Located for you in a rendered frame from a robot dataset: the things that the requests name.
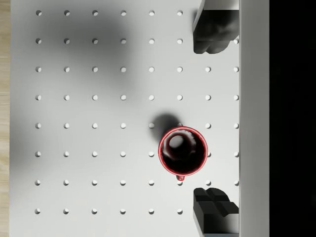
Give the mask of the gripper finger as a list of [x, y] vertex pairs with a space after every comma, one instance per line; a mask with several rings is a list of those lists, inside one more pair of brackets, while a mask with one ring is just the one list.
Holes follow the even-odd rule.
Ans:
[[239, 36], [239, 0], [201, 0], [193, 22], [196, 54], [217, 54]]
[[224, 191], [194, 189], [193, 211], [200, 235], [239, 234], [239, 208]]

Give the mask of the red mug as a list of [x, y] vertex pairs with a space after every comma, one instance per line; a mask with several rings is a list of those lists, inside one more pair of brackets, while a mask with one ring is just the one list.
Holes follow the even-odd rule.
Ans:
[[197, 130], [180, 126], [168, 130], [158, 146], [161, 165], [178, 181], [200, 171], [208, 157], [205, 138]]

